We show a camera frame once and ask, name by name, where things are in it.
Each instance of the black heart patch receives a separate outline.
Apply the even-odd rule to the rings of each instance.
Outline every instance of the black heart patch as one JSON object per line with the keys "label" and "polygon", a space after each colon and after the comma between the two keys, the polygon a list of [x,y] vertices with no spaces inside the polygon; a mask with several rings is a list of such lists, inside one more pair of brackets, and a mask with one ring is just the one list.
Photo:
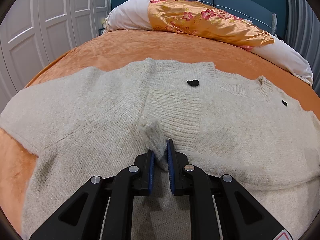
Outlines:
{"label": "black heart patch", "polygon": [[188,85],[192,86],[192,87],[197,87],[199,85],[199,81],[194,79],[192,81],[188,80],[187,81]]}

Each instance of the metal screw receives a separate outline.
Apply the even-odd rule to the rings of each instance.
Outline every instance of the metal screw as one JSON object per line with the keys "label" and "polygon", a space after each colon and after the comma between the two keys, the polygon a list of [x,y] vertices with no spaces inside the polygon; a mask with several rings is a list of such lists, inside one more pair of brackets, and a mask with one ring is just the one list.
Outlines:
{"label": "metal screw", "polygon": [[138,170],[139,170],[139,167],[138,167],[138,166],[133,165],[133,166],[130,166],[130,167],[129,167],[129,171],[130,171],[130,172],[137,172]]}
{"label": "metal screw", "polygon": [[184,166],[184,169],[186,171],[193,171],[195,169],[195,167],[191,164],[187,164],[186,166]]}
{"label": "metal screw", "polygon": [[92,178],[90,179],[91,183],[93,183],[93,184],[99,183],[100,180],[101,180],[101,178],[100,178],[99,176],[94,176],[94,177],[92,177]]}
{"label": "metal screw", "polygon": [[228,174],[226,175],[223,175],[222,176],[222,179],[225,181],[225,182],[231,182],[232,181],[232,177]]}

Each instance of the white pillow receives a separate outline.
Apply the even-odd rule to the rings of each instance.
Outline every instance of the white pillow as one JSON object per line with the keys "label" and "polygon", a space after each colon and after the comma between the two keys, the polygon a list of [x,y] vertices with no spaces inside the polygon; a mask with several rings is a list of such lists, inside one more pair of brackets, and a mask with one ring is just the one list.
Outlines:
{"label": "white pillow", "polygon": [[248,22],[248,23],[250,23],[250,24],[252,24],[252,21],[250,21],[250,20],[247,20],[247,19],[244,19],[246,22]]}
{"label": "white pillow", "polygon": [[312,86],[313,73],[308,61],[288,44],[273,35],[271,36],[275,39],[275,43],[262,47],[253,47],[251,52],[289,71],[294,76]]}
{"label": "white pillow", "polygon": [[118,5],[108,15],[105,32],[115,30],[153,30],[149,17],[150,0],[128,0]]}
{"label": "white pillow", "polygon": [[[153,30],[149,17],[150,0],[128,0],[114,8],[106,18],[105,32],[115,30]],[[271,35],[275,42],[262,47],[253,47],[252,53],[289,71],[310,86],[313,83],[311,67],[298,52]]]}

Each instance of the warning label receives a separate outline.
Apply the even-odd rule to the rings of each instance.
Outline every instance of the warning label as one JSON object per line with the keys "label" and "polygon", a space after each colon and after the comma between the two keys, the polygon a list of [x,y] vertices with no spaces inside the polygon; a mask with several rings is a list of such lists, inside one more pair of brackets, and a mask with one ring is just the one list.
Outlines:
{"label": "warning label", "polygon": [[273,240],[292,240],[287,230],[282,230]]}

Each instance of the orange satin pillowcase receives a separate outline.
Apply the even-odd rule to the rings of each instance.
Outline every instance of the orange satin pillowcase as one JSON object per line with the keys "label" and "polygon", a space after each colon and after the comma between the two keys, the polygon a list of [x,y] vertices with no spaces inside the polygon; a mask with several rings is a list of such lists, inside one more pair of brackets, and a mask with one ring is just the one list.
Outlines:
{"label": "orange satin pillowcase", "polygon": [[268,32],[198,1],[150,0],[148,17],[156,31],[186,33],[240,47],[274,43]]}

